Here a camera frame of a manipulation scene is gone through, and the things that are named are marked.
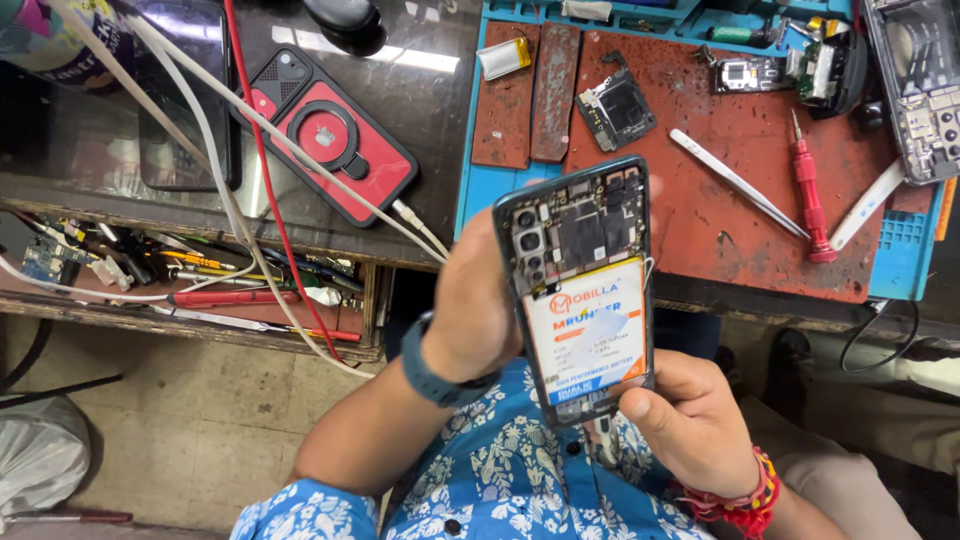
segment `small lithium battery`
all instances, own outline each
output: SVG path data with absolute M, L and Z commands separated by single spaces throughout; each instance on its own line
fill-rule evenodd
M 643 264 L 628 258 L 523 299 L 551 405 L 647 371 Z
M 530 51 L 527 49 L 527 38 L 518 37 L 480 49 L 477 58 L 483 66 L 483 78 L 487 81 L 517 71 L 521 67 L 530 65 Z

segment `phone frame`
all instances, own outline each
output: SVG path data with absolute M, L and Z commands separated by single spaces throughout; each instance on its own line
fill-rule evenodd
M 520 327 L 520 333 L 523 337 L 523 348 L 530 360 L 530 369 L 533 372 L 534 385 L 537 387 L 537 395 L 540 397 L 540 409 L 546 418 L 546 422 L 553 428 L 576 426 L 588 420 L 613 414 L 617 411 L 617 401 L 613 400 L 611 405 L 604 406 L 599 410 L 592 410 L 579 415 L 571 415 L 569 418 L 559 416 L 555 405 L 551 405 L 547 400 L 546 386 L 543 384 L 543 377 L 540 373 L 540 361 L 537 359 L 536 348 L 534 347 L 533 336 L 530 333 L 530 327 L 527 324 L 526 312 L 523 308 L 523 298 L 516 293 L 516 281 L 514 279 L 514 268 L 511 259 L 516 256 L 513 237 L 511 235 L 511 226 L 514 220 L 514 212 L 521 204 L 531 199 L 536 199 L 546 193 L 551 193 L 562 187 L 576 184 L 585 178 L 594 178 L 603 176 L 607 173 L 622 170 L 635 166 L 640 170 L 641 185 L 643 186 L 643 220 L 647 224 L 647 231 L 643 235 L 641 259 L 650 256 L 650 174 L 647 168 L 647 162 L 644 158 L 636 155 L 625 156 L 614 160 L 605 161 L 590 168 L 563 175 L 559 178 L 548 180 L 540 184 L 528 185 L 518 191 L 508 193 L 493 203 L 493 228 L 496 233 L 496 241 L 500 248 L 500 257 L 503 261 L 504 271 L 507 275 L 508 291 L 510 298 L 514 303 L 514 317 Z M 641 267 L 646 271 L 646 266 L 641 262 Z M 654 385 L 654 343 L 653 343 L 653 295 L 650 286 L 645 287 L 643 291 L 643 305 L 645 331 L 644 345 L 646 347 L 647 372 L 643 378 L 642 386 L 653 388 Z

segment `smartphone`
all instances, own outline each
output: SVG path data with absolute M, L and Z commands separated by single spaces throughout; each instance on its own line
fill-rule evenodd
M 497 242 L 552 427 L 616 412 L 611 387 L 654 383 L 646 161 L 628 156 L 493 206 Z
M 232 52 L 227 35 L 224 8 L 212 2 L 168 0 L 137 7 L 187 56 L 199 63 L 221 83 L 231 86 Z M 197 148 L 206 148 L 200 124 L 174 84 L 170 74 L 140 39 L 135 40 L 136 80 L 156 104 L 167 113 Z M 231 190 L 241 182 L 240 131 L 230 120 L 227 102 L 196 75 L 182 70 L 183 78 L 204 108 L 224 179 Z M 140 178 L 161 191 L 216 191 L 213 177 L 177 143 L 159 122 L 142 107 L 139 110 Z

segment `phone battery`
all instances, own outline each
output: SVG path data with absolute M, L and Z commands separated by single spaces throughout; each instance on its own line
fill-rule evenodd
M 629 258 L 523 299 L 550 405 L 647 371 L 643 262 Z

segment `red screwdriver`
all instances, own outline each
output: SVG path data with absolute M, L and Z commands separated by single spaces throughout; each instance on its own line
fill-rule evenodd
M 823 207 L 820 206 L 820 197 L 817 196 L 817 166 L 806 151 L 797 112 L 793 109 L 790 112 L 793 113 L 793 127 L 797 136 L 797 142 L 793 143 L 793 168 L 797 172 L 797 183 L 800 184 L 800 191 L 804 196 L 804 223 L 810 233 L 810 253 L 807 258 L 810 262 L 833 262 L 837 253 L 827 240 L 827 219 L 824 217 Z

